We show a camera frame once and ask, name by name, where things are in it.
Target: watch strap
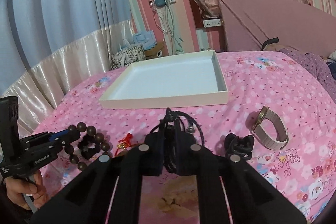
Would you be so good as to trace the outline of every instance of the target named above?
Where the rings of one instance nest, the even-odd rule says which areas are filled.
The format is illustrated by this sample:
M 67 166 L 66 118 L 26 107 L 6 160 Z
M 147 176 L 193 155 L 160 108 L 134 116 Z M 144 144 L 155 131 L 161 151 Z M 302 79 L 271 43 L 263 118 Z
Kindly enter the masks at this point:
M 271 111 L 270 109 L 267 110 L 265 119 L 273 123 L 277 131 L 278 140 L 275 140 L 270 135 L 268 135 L 261 124 L 256 126 L 254 133 L 258 136 L 260 142 L 266 148 L 270 150 L 282 149 L 288 143 L 288 134 L 284 126 L 284 123 L 282 122 L 281 118 L 275 112 Z

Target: white power strip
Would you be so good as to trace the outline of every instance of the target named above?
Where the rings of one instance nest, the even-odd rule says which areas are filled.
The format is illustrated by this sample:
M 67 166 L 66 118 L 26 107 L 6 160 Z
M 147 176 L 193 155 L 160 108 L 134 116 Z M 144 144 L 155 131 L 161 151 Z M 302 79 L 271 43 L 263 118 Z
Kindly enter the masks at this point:
M 203 25 L 205 28 L 220 26 L 222 25 L 222 20 L 221 19 L 203 20 Z

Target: open rectangular box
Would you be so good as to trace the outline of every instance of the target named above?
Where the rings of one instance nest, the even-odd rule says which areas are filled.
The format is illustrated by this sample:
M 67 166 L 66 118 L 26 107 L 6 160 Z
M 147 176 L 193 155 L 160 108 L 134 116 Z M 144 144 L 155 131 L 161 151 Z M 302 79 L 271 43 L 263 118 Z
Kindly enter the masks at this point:
M 103 108 L 175 108 L 226 104 L 228 92 L 215 51 L 132 63 L 103 93 Z

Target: finger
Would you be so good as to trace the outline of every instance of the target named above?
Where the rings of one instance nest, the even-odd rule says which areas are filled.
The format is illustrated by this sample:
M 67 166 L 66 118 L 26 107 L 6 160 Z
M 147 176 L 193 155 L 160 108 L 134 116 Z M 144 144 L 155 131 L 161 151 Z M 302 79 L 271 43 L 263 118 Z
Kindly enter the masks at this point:
M 34 180 L 35 180 L 35 184 L 43 185 L 43 178 L 42 178 L 40 170 L 37 170 L 35 172 L 35 174 L 34 174 Z
M 17 194 L 17 193 L 13 193 L 11 191 L 7 191 L 7 196 L 9 198 L 9 200 L 11 202 L 13 202 L 14 204 L 19 205 L 20 207 L 26 209 L 26 210 L 30 210 L 27 202 L 25 201 L 25 199 L 23 198 L 22 194 Z
M 47 189 L 43 185 L 37 185 L 37 193 L 33 194 L 34 199 L 38 199 L 39 197 L 43 196 L 47 193 Z
M 49 200 L 49 196 L 47 194 L 42 195 L 41 197 L 34 200 L 34 205 L 36 208 L 41 208 L 44 204 L 46 204 Z
M 7 191 L 11 191 L 16 194 L 35 194 L 37 193 L 37 187 L 25 180 L 6 178 Z

